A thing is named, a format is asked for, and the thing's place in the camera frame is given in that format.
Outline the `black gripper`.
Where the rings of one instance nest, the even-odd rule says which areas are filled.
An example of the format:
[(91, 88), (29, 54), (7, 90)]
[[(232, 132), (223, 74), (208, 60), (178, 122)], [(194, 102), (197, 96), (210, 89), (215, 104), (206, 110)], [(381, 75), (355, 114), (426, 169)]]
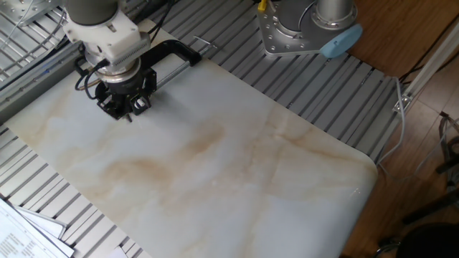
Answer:
[(156, 83), (156, 72), (152, 68), (108, 76), (105, 84), (100, 82), (95, 89), (97, 105), (115, 120), (131, 120), (131, 107), (134, 115), (140, 115), (151, 107)]

